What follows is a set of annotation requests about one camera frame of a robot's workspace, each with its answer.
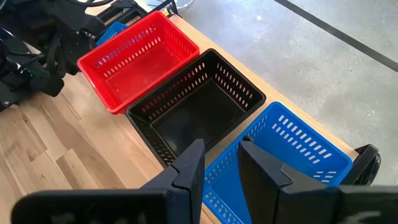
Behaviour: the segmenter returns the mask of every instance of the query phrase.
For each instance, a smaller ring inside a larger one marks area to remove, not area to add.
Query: wooden surface
[[[282,102],[352,159],[356,157],[347,144],[183,19],[173,16],[171,20],[201,51],[216,49],[267,95],[265,105],[206,155],[207,164],[273,101]],[[9,223],[15,201],[31,192],[134,189],[161,170],[128,120],[109,114],[80,73],[65,77],[65,88],[56,98],[37,94],[0,113],[1,223]],[[201,222],[218,220],[203,206]]]

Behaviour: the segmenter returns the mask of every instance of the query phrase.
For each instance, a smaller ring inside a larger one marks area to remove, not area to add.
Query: black machinery
[[[97,16],[85,13],[111,2]],[[153,10],[167,6],[177,13],[173,0]],[[77,60],[96,46],[110,21],[127,23],[147,13],[133,0],[0,0],[0,112],[38,91],[57,96],[62,78],[78,72]]]

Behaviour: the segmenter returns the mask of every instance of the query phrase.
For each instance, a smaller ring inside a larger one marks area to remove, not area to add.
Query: blue object
[[[285,106],[271,103],[205,171],[203,202],[222,223],[251,223],[237,160],[244,136],[252,137],[261,149],[328,186],[339,185],[353,166],[345,153]]]
[[[112,39],[114,36],[118,35],[124,29],[127,28],[127,25],[121,22],[114,22],[109,28],[105,31],[104,35],[97,41],[97,46],[105,43],[106,41]]]

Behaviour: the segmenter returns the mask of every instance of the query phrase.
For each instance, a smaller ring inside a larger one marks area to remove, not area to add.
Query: black plastic basket
[[[130,106],[126,115],[163,166],[195,139],[209,151],[266,100],[216,50],[209,49]]]

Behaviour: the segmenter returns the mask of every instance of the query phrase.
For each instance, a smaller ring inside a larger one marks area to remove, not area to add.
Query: red plastic basket
[[[161,12],[153,12],[78,61],[112,114],[126,108],[199,55]]]

